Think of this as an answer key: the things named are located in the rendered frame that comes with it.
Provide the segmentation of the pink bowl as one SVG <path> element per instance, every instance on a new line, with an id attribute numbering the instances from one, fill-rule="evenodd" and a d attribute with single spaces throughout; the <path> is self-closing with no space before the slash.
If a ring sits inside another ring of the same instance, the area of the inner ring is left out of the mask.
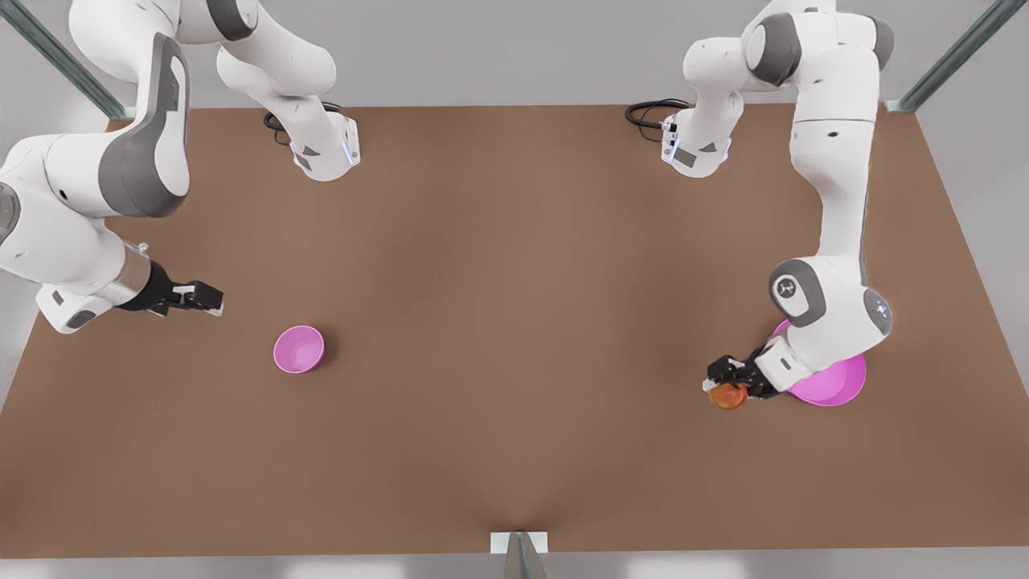
<path id="1" fill-rule="evenodd" d="M 316 327 L 293 326 L 273 343 L 273 362 L 289 374 L 301 374 L 319 366 L 325 340 Z"/>

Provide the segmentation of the silver frame post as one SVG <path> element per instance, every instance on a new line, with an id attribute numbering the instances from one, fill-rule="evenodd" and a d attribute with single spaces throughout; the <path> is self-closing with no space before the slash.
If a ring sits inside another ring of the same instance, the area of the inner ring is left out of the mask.
<path id="1" fill-rule="evenodd" d="M 54 69 L 58 70 L 109 120 L 132 120 L 135 109 L 125 107 L 110 91 L 104 87 L 87 67 L 56 39 L 47 26 L 36 19 L 21 0 L 0 0 L 0 19 L 11 25 L 23 40 L 43 56 Z"/>
<path id="2" fill-rule="evenodd" d="M 540 554 L 549 551 L 547 532 L 491 532 L 491 554 L 503 554 L 501 579 L 548 579 Z"/>
<path id="3" fill-rule="evenodd" d="M 889 113 L 915 113 L 964 66 L 971 56 L 980 51 L 1029 0 L 993 0 L 990 6 L 941 56 L 933 66 L 904 92 L 900 99 L 886 101 Z"/>

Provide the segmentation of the pink plate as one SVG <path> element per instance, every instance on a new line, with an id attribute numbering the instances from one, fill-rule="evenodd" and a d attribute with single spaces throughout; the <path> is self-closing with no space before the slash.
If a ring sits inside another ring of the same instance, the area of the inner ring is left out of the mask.
<path id="1" fill-rule="evenodd" d="M 833 363 L 826 370 L 797 382 L 787 393 L 806 403 L 837 407 L 854 400 L 867 378 L 864 354 Z"/>

